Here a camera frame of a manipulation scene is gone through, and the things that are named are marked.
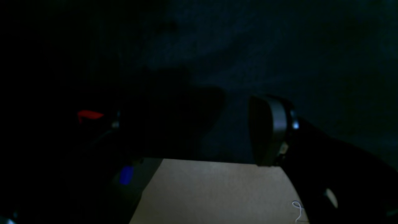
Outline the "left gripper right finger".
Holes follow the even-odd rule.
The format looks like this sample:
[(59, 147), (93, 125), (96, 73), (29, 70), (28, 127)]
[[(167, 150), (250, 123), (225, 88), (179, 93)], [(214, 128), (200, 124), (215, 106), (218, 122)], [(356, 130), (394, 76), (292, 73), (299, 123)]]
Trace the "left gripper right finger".
[(396, 224), (397, 170), (332, 138), (282, 98), (251, 96), (248, 126), (254, 161), (290, 179), (311, 224)]

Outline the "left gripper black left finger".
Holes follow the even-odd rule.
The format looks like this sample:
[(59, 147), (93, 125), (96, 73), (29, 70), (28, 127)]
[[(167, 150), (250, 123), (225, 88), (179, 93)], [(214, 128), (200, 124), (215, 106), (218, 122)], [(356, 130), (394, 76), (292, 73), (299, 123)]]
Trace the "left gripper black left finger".
[[(143, 158), (129, 149), (120, 112), (80, 124), (78, 111), (29, 117), (1, 138), (2, 224), (129, 223)], [(134, 167), (128, 185), (119, 183), (124, 166)]]

